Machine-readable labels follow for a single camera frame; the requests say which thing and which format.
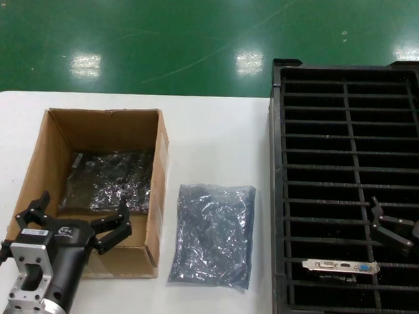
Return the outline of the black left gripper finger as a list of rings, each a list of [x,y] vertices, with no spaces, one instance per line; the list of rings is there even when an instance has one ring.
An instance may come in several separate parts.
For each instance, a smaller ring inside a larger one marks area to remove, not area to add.
[[[45,190],[40,198],[33,200],[25,210],[17,214],[15,219],[17,220],[20,230],[28,228],[31,223],[34,223],[41,228],[52,230],[52,218],[45,212],[49,203],[50,194]]]
[[[100,255],[105,254],[132,234],[127,200],[123,196],[116,213],[90,222],[94,230],[93,248]]]

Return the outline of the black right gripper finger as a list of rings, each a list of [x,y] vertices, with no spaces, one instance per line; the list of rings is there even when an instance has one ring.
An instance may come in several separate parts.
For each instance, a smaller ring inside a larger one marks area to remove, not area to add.
[[[372,198],[371,213],[374,215],[372,240],[380,242],[385,247],[397,252],[410,252],[412,250],[413,221],[386,216],[376,197]]]

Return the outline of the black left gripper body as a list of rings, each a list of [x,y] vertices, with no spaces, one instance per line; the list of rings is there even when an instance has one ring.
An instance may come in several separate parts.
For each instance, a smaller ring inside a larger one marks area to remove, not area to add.
[[[71,308],[84,268],[89,261],[95,232],[86,220],[62,219],[49,223],[56,241],[53,276],[45,298]]]

